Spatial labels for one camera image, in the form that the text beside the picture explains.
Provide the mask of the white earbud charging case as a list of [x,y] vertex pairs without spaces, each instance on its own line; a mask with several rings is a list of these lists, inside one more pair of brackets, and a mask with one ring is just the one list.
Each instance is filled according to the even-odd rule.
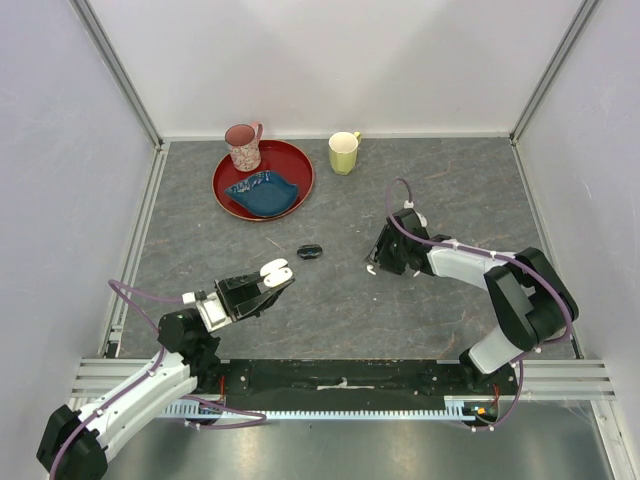
[[280,286],[293,278],[293,272],[284,258],[275,259],[263,265],[259,275],[268,288]]

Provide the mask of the black earbud charging case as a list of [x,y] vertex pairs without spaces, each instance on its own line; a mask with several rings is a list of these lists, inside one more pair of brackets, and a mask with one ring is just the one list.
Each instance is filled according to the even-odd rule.
[[300,246],[296,255],[301,260],[317,259],[323,254],[323,248],[319,244],[305,244]]

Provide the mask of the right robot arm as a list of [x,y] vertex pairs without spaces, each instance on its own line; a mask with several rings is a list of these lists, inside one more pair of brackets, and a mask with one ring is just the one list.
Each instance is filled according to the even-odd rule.
[[479,249],[446,235],[431,237],[426,225],[408,203],[387,217],[367,260],[396,275],[410,269],[488,293],[498,326],[460,355],[457,377],[465,391],[483,392],[501,367],[570,333],[578,305],[542,251]]

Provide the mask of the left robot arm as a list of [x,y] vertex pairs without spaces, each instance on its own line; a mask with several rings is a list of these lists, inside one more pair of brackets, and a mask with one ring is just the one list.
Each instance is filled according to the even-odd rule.
[[136,373],[84,407],[49,417],[36,458],[52,479],[100,479],[132,436],[167,406],[221,384],[220,329],[260,316],[294,281],[284,259],[259,271],[187,292],[155,324],[160,351]]

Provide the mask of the blue leaf-shaped dish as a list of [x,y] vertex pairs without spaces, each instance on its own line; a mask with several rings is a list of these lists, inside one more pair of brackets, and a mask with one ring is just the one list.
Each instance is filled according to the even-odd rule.
[[298,193],[297,184],[289,183],[272,170],[250,175],[225,189],[225,194],[231,200],[260,218],[284,213],[294,205]]

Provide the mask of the yellow-green mug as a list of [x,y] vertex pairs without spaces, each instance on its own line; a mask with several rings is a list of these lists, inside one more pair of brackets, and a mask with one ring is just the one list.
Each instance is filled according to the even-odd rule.
[[360,132],[336,132],[328,141],[331,168],[338,175],[348,175],[356,166]]

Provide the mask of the red round tray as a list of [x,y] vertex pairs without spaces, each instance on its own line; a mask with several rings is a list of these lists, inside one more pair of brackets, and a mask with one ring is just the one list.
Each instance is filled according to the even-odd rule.
[[[215,168],[211,180],[214,197],[221,208],[237,218],[253,222],[276,220],[293,213],[308,198],[315,180],[315,171],[310,159],[298,147],[281,140],[263,140],[259,143],[259,148],[261,163],[256,170],[252,172],[236,170],[231,157],[227,155]],[[284,213],[271,218],[260,218],[250,214],[225,194],[226,188],[265,170],[275,171],[289,183],[297,184],[299,187],[294,205]]]

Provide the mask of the pink floral mug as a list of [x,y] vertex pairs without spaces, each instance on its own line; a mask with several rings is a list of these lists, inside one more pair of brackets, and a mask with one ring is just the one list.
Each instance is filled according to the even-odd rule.
[[231,161],[236,170],[251,172],[261,163],[259,143],[263,134],[263,125],[259,122],[237,124],[225,133]]

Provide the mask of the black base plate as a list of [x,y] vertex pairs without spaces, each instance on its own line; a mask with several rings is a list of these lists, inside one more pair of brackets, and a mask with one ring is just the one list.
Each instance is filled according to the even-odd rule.
[[220,362],[198,394],[227,406],[274,412],[440,410],[446,396],[513,395],[514,370],[474,377],[459,362],[436,360],[276,360]]

